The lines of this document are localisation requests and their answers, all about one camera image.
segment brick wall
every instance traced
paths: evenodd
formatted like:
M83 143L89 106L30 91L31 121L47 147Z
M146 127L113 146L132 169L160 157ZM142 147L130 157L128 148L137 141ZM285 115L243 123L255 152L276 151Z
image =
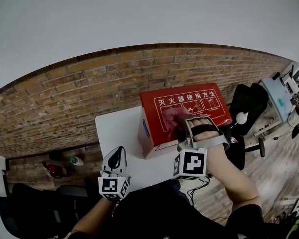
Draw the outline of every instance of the brick wall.
M91 53L0 89L0 154L22 156L98 141L94 117L140 104L146 90L216 82L227 103L239 83L288 59L209 44L153 44Z

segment white round object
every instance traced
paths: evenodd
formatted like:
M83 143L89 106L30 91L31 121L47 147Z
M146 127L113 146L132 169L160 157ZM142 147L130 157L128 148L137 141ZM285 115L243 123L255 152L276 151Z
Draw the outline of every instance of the white round object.
M236 115L237 123L240 125L245 124L247 121L247 115L248 115L248 113L243 113L243 112L238 113Z

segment black strap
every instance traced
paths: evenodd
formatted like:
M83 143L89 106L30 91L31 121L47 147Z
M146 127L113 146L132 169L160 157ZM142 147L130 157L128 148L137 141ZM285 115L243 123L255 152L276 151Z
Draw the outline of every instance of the black strap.
M197 125L197 126L191 128L191 132L192 132L193 136L198 135L203 132L207 132L207 131L219 132L217 127L215 127L214 125L210 125L210 124Z

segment person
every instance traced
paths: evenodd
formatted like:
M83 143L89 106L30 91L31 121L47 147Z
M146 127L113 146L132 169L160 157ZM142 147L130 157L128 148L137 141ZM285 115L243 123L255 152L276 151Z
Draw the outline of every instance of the person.
M193 119L190 127L211 124ZM213 138L215 131L194 136ZM175 181L129 193L113 212L114 203L102 198L73 228L70 239L84 238L267 238L261 201L255 183L226 157L223 145L208 148L206 169L225 187L233 202L226 226L208 219L177 193Z

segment wooden floor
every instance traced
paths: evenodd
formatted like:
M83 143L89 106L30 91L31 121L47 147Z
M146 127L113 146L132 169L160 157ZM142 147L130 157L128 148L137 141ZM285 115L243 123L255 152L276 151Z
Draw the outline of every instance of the wooden floor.
M276 119L273 108L268 107L245 136L246 145L255 144L257 138L253 137L253 133ZM293 201L285 199L299 195L299 135L295 139L291 139L291 134L278 140L271 139L284 133L286 131L278 130L267 137L265 158L260 157L259 151L246 153L243 171L257 184L266 222L274 222L278 214L292 206ZM82 167L71 165L69 163L71 155L80 156L84 159L85 165ZM61 163L72 172L72 176L62 179L52 179L44 171L41 162L50 162L48 156L12 160L7 175L9 188L11 189L16 182L37 189L56 189L63 184L84 185L86 177L95 176L101 169L102 155L99 145L64 152L62 156ZM195 186L199 186L199 182L185 181L182 183L181 191L187 192ZM216 219L221 224L226 223L226 218L231 212L231 202L224 187L215 178L211 179L207 187L196 191L194 201L203 215Z

